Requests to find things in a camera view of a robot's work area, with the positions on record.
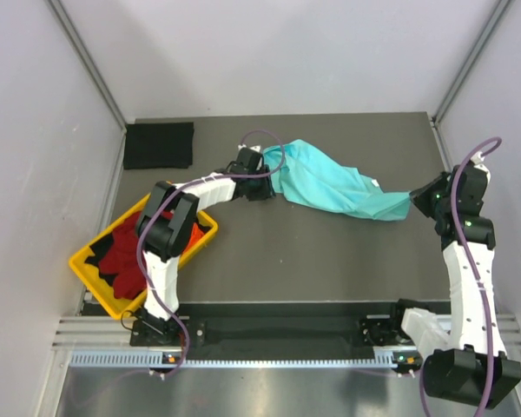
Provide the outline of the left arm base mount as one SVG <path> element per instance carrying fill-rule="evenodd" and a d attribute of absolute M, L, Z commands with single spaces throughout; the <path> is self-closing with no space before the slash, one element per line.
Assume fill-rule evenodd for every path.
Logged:
<path fill-rule="evenodd" d="M 190 347 L 189 336 L 174 319 L 155 317 L 144 308 L 123 311 L 120 324 L 129 331 L 129 345 L 134 348 Z"/>

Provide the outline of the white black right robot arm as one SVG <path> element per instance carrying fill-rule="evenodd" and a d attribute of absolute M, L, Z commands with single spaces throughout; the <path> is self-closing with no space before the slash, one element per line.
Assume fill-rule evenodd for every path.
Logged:
<path fill-rule="evenodd" d="M 400 344 L 413 341 L 424 360 L 426 395 L 495 408 L 521 381 L 521 365 L 507 357 L 494 311 L 491 279 L 496 239 L 481 216 L 490 172 L 482 163 L 443 172 L 411 193 L 414 206 L 435 222 L 450 282 L 450 328 L 428 308 L 411 307 L 387 323 Z"/>

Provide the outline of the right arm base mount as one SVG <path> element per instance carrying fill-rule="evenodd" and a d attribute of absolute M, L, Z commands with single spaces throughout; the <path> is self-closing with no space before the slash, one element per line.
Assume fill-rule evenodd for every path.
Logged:
<path fill-rule="evenodd" d="M 413 346 L 411 338 L 402 330 L 394 316 L 366 316 L 359 320 L 359 331 L 367 346 Z"/>

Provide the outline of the teal t shirt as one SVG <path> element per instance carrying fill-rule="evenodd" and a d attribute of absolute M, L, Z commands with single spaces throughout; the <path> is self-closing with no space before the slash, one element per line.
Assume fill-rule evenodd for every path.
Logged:
<path fill-rule="evenodd" d="M 396 222 L 408 216 L 407 192 L 384 191 L 377 180 L 301 139 L 267 148 L 263 155 L 274 192 L 289 202 L 365 220 Z"/>

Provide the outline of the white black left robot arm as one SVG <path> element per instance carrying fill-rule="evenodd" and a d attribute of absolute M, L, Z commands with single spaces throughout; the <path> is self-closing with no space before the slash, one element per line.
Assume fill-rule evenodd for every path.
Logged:
<path fill-rule="evenodd" d="M 274 197 L 270 169 L 259 146 L 241 145 L 236 159 L 224 169 L 191 182 L 158 182 L 135 225 L 137 261 L 146 273 L 145 316 L 153 318 L 149 333 L 167 345 L 179 336 L 177 275 L 200 211 L 219 203 Z"/>

